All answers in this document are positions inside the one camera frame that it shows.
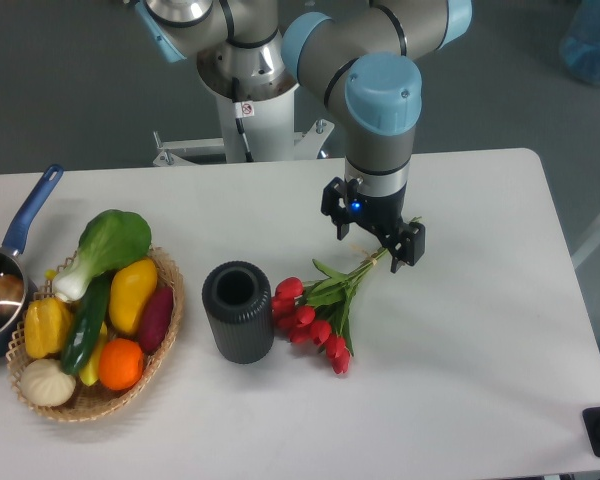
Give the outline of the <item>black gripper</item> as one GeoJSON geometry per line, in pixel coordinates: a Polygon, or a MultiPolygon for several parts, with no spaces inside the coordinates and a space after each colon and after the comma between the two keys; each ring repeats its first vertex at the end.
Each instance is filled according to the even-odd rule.
{"type": "Polygon", "coordinates": [[[402,219],[406,186],[382,197],[362,194],[360,188],[356,180],[334,177],[323,189],[320,210],[336,227],[337,239],[343,240],[355,223],[376,236],[391,254],[392,273],[403,265],[414,266],[425,253],[426,228],[420,219],[402,219]]]}

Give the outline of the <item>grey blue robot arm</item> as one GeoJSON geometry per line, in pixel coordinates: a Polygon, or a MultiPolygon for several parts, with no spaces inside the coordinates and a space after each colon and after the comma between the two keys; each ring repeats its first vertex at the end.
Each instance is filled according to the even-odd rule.
{"type": "Polygon", "coordinates": [[[295,157],[294,100],[304,88],[347,134],[345,172],[321,210],[345,236],[372,233],[392,265],[414,265],[425,228],[402,217],[422,108],[417,60],[462,36],[468,1],[372,1],[344,22],[311,11],[287,28],[274,1],[140,1],[136,12],[170,62],[192,60],[216,98],[230,163],[295,157]]]}

